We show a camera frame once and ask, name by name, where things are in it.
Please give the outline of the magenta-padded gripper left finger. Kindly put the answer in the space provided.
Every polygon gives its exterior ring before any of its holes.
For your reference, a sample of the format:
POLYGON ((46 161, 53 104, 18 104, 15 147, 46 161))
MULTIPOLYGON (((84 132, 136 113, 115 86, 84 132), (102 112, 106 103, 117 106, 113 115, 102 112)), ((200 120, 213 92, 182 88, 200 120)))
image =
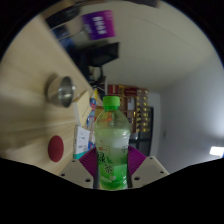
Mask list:
POLYGON ((80 159, 72 159, 59 173, 63 179, 83 188, 93 189, 98 175, 96 149, 91 149, 80 159))

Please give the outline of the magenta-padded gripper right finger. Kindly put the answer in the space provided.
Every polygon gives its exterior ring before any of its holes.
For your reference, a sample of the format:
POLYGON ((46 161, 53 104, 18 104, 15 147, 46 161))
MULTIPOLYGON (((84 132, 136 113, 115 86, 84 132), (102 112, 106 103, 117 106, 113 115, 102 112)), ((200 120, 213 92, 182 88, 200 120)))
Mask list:
POLYGON ((168 175, 168 171, 154 156, 145 156, 128 148, 128 186, 143 187, 168 175))

